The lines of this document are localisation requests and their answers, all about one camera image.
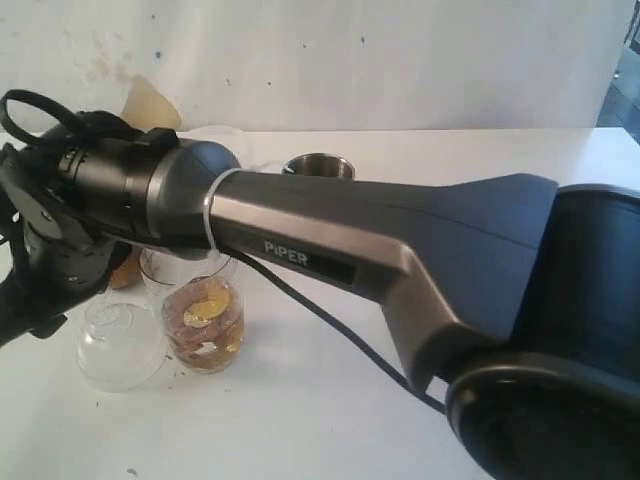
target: gold coin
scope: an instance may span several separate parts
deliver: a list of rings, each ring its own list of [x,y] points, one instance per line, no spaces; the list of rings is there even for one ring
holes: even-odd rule
[[[184,312],[183,322],[188,327],[202,328],[210,324],[231,304],[228,288],[207,289],[206,299],[194,303]]]

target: jar of coins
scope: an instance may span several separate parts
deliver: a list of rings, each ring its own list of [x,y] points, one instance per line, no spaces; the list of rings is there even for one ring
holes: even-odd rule
[[[151,276],[160,281],[147,289],[161,297],[156,311],[176,358],[199,373],[226,368],[244,338],[242,299],[232,282],[236,260],[216,254],[194,263],[145,251],[141,266],[146,285]],[[168,271],[179,284],[163,277]]]

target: metal cup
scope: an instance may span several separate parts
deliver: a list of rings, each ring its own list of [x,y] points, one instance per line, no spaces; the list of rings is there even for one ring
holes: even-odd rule
[[[307,153],[289,160],[282,168],[287,175],[306,175],[310,177],[333,177],[353,180],[355,168],[344,158],[329,153]]]

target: robotic arm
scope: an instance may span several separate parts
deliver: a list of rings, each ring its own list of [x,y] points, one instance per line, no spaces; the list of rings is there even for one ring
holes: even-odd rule
[[[8,100],[61,123],[32,137]],[[0,345],[55,332],[129,245],[197,259],[212,237],[378,302],[410,386],[449,382],[449,422],[493,475],[591,475],[589,459],[640,475],[635,194],[531,175],[435,188],[234,170],[221,145],[18,90],[0,120],[27,144],[0,163],[14,257]]]

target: white tabletop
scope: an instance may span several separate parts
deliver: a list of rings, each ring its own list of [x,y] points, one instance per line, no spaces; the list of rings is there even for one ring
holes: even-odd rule
[[[216,132],[198,135],[215,139]],[[350,160],[359,180],[444,185],[528,172],[640,190],[640,148],[622,129],[250,133],[245,140],[246,163],[267,171],[325,151]],[[6,270],[8,252],[0,251]],[[274,269],[399,366],[375,304]],[[257,274],[240,267],[237,281],[246,341],[215,375],[182,375],[167,360],[135,390],[92,390],[74,360],[83,307],[49,340],[26,335],[2,348],[0,477],[114,480],[132,479],[135,470],[154,480],[485,478],[444,417]],[[126,295],[144,302],[140,289]]]

